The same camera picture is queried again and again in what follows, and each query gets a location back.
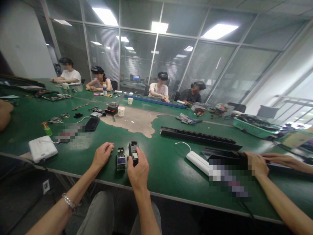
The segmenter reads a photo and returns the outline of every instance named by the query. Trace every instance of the woman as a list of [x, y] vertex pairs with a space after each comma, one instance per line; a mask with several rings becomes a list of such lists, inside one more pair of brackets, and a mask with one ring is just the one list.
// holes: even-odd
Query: woman
[[104, 70], [100, 66], [93, 66], [91, 71], [96, 78], [86, 85], [86, 90], [103, 91], [103, 82], [105, 81], [107, 91], [112, 91], [111, 80], [105, 77]]

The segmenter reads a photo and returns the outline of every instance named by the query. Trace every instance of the blue strip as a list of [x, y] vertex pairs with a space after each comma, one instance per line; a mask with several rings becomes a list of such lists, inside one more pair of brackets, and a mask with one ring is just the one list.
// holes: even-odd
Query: blue strip
[[186, 109], [186, 106], [179, 105], [179, 104], [166, 103], [163, 101], [151, 100], [151, 99], [147, 99], [147, 98], [130, 96], [130, 95], [125, 95], [124, 97], [125, 98], [133, 98], [134, 100], [141, 100], [141, 101], [146, 101], [146, 102], [150, 102], [150, 103], [157, 103], [157, 104], [166, 105], [166, 106], [175, 107], [175, 108]]

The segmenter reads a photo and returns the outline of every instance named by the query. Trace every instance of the white wall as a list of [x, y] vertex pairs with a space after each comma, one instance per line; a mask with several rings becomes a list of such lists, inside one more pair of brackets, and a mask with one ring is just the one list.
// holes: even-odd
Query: white wall
[[284, 55], [268, 71], [242, 104], [246, 113], [256, 115], [260, 105], [271, 106], [275, 95], [284, 95], [302, 76], [313, 68], [313, 23], [299, 35]]
[[14, 75], [56, 76], [37, 16], [32, 7], [11, 1], [0, 18], [0, 50]]

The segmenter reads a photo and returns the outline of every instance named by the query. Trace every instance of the desk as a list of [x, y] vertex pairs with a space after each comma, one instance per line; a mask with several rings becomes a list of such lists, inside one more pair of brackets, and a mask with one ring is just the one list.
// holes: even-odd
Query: desk
[[[17, 96], [24, 94], [17, 90], [10, 90], [7, 93]], [[21, 97], [19, 105], [12, 112], [12, 121], [0, 133], [0, 152], [4, 153], [3, 155], [12, 154], [17, 156], [28, 152], [28, 142], [45, 135], [41, 125], [43, 121], [68, 112], [71, 114], [71, 117], [64, 119], [63, 122], [77, 122], [79, 119], [73, 118], [75, 112], [84, 114], [84, 117], [89, 116], [88, 108], [98, 106], [103, 109], [106, 107], [106, 102], [113, 99], [90, 96], [90, 92], [85, 90], [74, 93], [74, 96], [70, 99], [55, 102]], [[121, 97], [116, 99], [119, 99], [121, 106], [127, 108], [127, 99]], [[70, 111], [74, 107], [86, 104], [91, 98], [96, 99], [97, 102], [79, 108], [77, 111]], [[239, 145], [243, 146], [243, 151], [286, 154], [283, 149], [273, 145], [271, 142], [260, 140], [232, 127], [231, 121], [224, 121], [223, 119], [211, 120], [205, 117], [207, 116], [205, 114], [202, 117], [205, 120], [203, 123], [189, 126], [182, 124], [174, 116], [180, 113], [190, 116], [192, 115], [190, 109], [182, 110], [138, 100], [133, 101], [132, 107], [164, 114], [153, 120], [152, 127], [155, 129], [155, 133], [152, 134], [152, 138], [147, 138], [142, 133], [131, 133], [126, 129], [99, 122], [96, 131], [82, 134], [81, 138], [84, 138], [83, 140], [76, 139], [71, 143], [60, 144], [57, 147], [59, 153], [56, 156], [47, 159], [44, 164], [35, 166], [47, 168], [55, 173], [80, 177], [90, 166], [95, 150], [104, 142], [114, 142], [115, 149], [112, 157], [100, 171], [95, 181], [131, 189], [127, 173], [116, 171], [115, 156], [118, 148], [124, 147], [124, 149], [128, 149], [129, 142], [136, 140], [140, 148], [145, 152], [149, 162], [148, 189], [152, 195], [248, 216], [244, 208], [233, 198], [229, 197], [227, 188], [222, 188], [209, 181], [204, 173], [186, 159], [189, 148], [183, 144], [175, 145], [176, 139], [161, 136], [159, 133], [160, 127], [182, 128], [232, 138]], [[58, 127], [55, 125], [50, 125], [50, 127], [53, 134], [56, 134]], [[189, 144], [191, 149], [198, 154], [205, 147], [197, 143]], [[246, 205], [255, 217], [261, 220], [282, 223], [260, 185], [252, 177], [247, 176], [247, 172], [236, 170], [233, 174], [237, 176], [241, 184], [251, 193], [252, 201], [247, 202]], [[300, 209], [313, 218], [312, 182], [303, 179], [301, 176], [294, 177], [275, 172], [270, 173], [270, 178]]]

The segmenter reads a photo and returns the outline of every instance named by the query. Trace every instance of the white cup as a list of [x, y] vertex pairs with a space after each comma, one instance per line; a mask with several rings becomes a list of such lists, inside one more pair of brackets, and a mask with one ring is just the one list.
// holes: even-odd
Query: white cup
[[118, 109], [118, 115], [120, 117], [123, 117], [125, 113], [125, 107], [118, 107], [117, 109]]
[[128, 98], [128, 104], [132, 104], [133, 100], [134, 100], [134, 98]]

